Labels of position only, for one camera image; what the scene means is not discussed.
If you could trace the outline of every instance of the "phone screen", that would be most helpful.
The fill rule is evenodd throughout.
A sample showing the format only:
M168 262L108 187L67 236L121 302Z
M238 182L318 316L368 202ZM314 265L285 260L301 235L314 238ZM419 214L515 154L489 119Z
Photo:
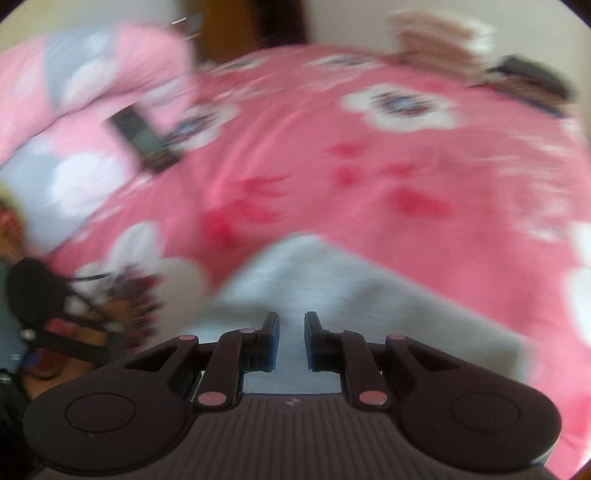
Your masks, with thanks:
M160 173L180 161L133 106L114 114L110 120L139 154L144 168Z

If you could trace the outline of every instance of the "wooden furniture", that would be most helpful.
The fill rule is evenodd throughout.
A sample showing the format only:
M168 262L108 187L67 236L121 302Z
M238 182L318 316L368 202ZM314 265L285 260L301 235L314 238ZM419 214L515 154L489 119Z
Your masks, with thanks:
M259 48L306 42L301 0L184 0L200 60L224 63Z

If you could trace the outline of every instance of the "pink blanket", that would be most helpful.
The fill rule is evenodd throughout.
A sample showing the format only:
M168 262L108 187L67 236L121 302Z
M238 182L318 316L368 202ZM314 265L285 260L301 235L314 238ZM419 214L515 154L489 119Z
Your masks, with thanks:
M200 74L185 159L142 174L52 256L159 273L155 341L254 252L308 231L532 340L561 478L591 433L591 172L574 120L377 57L260 51Z

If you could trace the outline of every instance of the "gray cloth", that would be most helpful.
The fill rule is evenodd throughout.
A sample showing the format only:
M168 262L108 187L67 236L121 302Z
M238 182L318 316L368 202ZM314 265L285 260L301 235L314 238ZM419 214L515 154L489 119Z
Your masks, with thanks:
M525 377L522 337L315 236L292 236L267 248L182 333L214 342L228 330L259 328L275 311L281 322L277 369L246 375L245 391L339 392L336 374L308 370L303 326L310 310L328 330L352 330L379 343L402 333L506 377Z

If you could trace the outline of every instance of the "black cable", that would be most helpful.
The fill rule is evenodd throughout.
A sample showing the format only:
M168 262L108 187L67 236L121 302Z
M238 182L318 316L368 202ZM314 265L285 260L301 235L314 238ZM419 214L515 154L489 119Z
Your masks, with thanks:
M94 281L94 280L103 280L104 278L108 278L111 277L112 274L111 273L103 273L100 275L92 275L91 277L74 277L74 278L68 278L68 277L64 277L65 281L68 282L72 282L72 283L78 283L78 282L85 282L85 281Z

